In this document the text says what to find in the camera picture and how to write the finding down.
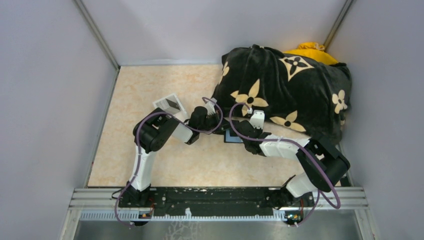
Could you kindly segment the white plastic card tray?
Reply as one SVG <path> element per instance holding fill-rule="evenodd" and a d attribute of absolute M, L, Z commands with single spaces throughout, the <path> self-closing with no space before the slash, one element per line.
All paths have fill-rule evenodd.
<path fill-rule="evenodd" d="M 184 108 L 176 93 L 171 93 L 165 97 L 155 100 L 152 104 L 154 108 L 160 108 L 163 111 L 172 114 L 182 122 L 189 119 L 188 112 Z"/>

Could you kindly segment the black leather card holder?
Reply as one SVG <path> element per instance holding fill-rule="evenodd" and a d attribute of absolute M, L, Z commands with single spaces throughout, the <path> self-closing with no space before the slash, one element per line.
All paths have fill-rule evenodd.
<path fill-rule="evenodd" d="M 227 129 L 223 138 L 224 143 L 229 144 L 242 144 L 243 140 L 232 130 Z"/>

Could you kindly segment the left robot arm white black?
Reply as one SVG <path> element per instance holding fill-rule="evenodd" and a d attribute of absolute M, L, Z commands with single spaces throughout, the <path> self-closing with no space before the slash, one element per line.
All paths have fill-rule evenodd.
<path fill-rule="evenodd" d="M 152 170 L 159 150 L 170 137 L 187 145 L 196 142 L 200 134 L 211 134 L 221 128 L 223 111 L 217 104 L 197 106 L 189 119 L 181 121 L 157 107 L 133 129 L 135 160 L 132 175 L 118 196 L 120 208 L 149 207 L 153 204 L 150 191 Z"/>

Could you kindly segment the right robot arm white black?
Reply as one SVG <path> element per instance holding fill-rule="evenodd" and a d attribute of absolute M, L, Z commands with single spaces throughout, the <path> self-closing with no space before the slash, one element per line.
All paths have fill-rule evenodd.
<path fill-rule="evenodd" d="M 283 184 L 281 199 L 287 206 L 295 206 L 306 193 L 317 190 L 330 193 L 351 167 L 347 158 L 322 134 L 317 138 L 283 138 L 255 128 L 247 120 L 233 127 L 251 154 L 281 157 L 301 164 L 303 173 Z"/>

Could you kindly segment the black floral plush blanket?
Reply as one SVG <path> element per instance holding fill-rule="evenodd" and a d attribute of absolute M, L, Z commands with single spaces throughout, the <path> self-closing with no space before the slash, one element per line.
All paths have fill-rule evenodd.
<path fill-rule="evenodd" d="M 353 83 L 345 63 L 256 44 L 234 48 L 221 61 L 212 97 L 225 116 L 247 118 L 249 109 L 260 110 L 267 121 L 293 131 L 324 135 L 333 144 L 342 140 Z"/>

